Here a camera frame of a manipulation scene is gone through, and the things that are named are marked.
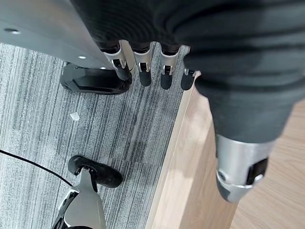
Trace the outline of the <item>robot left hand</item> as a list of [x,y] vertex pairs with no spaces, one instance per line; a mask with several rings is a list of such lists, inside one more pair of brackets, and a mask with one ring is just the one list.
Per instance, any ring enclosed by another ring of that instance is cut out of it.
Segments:
[[305,97],[302,0],[74,0],[99,48],[114,40],[186,45],[216,134],[217,186],[239,201],[263,177]]

